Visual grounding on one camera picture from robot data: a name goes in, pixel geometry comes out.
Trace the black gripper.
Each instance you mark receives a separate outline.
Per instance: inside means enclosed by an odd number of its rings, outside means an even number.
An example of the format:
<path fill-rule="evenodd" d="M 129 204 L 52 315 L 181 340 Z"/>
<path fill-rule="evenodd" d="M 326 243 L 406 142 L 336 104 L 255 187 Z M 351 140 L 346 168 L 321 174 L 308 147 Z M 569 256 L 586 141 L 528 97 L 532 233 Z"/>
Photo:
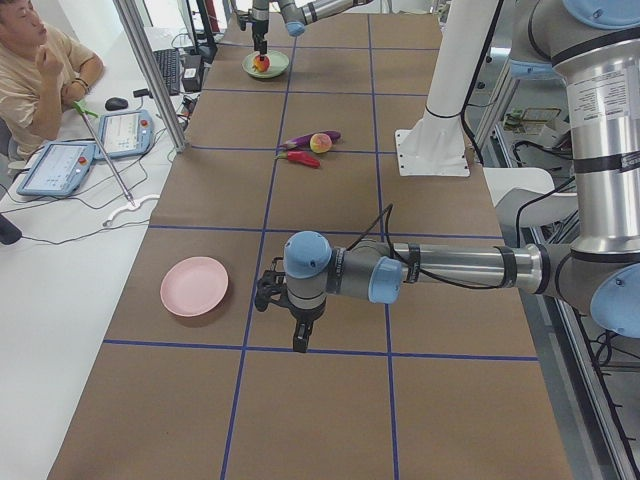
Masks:
<path fill-rule="evenodd" d="M 326 300 L 323 299 L 312 308 L 292 306 L 290 311 L 296 320 L 296 327 L 292 338 L 292 348 L 297 353 L 306 353 L 309 340 L 313 332 L 313 323 L 321 318 L 325 312 Z"/>
<path fill-rule="evenodd" d="M 267 41 L 265 35 L 268 33 L 269 20 L 252 20 L 252 34 L 254 50 L 259 53 L 260 60 L 264 60 L 267 54 Z"/>

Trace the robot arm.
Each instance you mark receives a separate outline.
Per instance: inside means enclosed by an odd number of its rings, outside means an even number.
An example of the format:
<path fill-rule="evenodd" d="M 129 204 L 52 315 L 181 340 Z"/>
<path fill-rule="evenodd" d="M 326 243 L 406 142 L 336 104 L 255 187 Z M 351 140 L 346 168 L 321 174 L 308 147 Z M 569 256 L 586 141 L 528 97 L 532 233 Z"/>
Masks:
<path fill-rule="evenodd" d="M 265 56 L 268 51 L 266 35 L 269 31 L 271 1 L 253 1 L 248 13 L 248 22 L 252 27 L 254 50 Z M 290 37 L 298 37 L 305 33 L 306 27 L 319 20 L 343 13 L 352 8 L 369 4 L 368 0 L 317 0 L 303 6 L 295 1 L 277 1 L 285 29 Z"/>
<path fill-rule="evenodd" d="M 330 294 L 393 303 L 403 283 L 519 288 L 554 296 L 618 334 L 639 333 L 639 5 L 520 1 L 514 77 L 559 76 L 568 99 L 580 232 L 570 244 L 463 249 L 362 240 L 335 248 L 316 232 L 284 248 L 293 347 L 307 349 Z"/>

